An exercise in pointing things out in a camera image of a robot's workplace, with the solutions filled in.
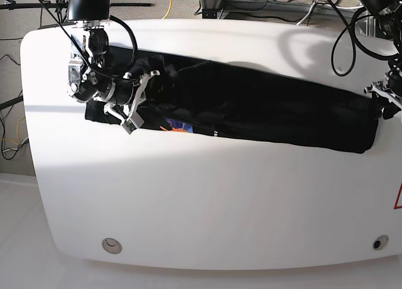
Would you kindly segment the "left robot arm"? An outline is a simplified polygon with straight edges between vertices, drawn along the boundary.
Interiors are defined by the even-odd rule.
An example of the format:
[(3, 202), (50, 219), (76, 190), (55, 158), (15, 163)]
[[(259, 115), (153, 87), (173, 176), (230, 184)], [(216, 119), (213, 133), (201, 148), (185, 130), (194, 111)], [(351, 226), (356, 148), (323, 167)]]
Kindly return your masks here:
[[(344, 24), (344, 29), (336, 39), (330, 57), (334, 74), (339, 77), (349, 75), (356, 64), (358, 50), (375, 60), (386, 62), (388, 71), (385, 72), (383, 79), (367, 86), (364, 92), (370, 94), (378, 103), (382, 110), (382, 118), (391, 119), (401, 112), (401, 0), (359, 0), (361, 6), (355, 10), (348, 21), (332, 0), (326, 1)], [(367, 23), (369, 36), (375, 36), (378, 33), (381, 38), (391, 41), (396, 53), (385, 55), (366, 47), (357, 37), (356, 26), (362, 20)], [(345, 33), (349, 35), (352, 46), (352, 63), (347, 71), (340, 72), (335, 67), (334, 53)]]

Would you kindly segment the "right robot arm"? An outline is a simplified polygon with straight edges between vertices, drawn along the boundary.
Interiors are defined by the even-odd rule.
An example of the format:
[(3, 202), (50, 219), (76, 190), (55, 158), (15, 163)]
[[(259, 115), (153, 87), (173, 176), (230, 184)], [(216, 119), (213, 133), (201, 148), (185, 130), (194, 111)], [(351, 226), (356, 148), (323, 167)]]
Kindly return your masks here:
[[(131, 133), (144, 124), (138, 107), (146, 101), (149, 81), (160, 75), (158, 70), (134, 78), (131, 71), (138, 58), (138, 44), (132, 29), (110, 14), (111, 0), (67, 0), (67, 21), (75, 23), (77, 35), (68, 35), (72, 49), (68, 62), (69, 94), (80, 103), (104, 103), (104, 113), (119, 120)], [(127, 63), (108, 64), (109, 37), (104, 20), (122, 26), (132, 44)]]

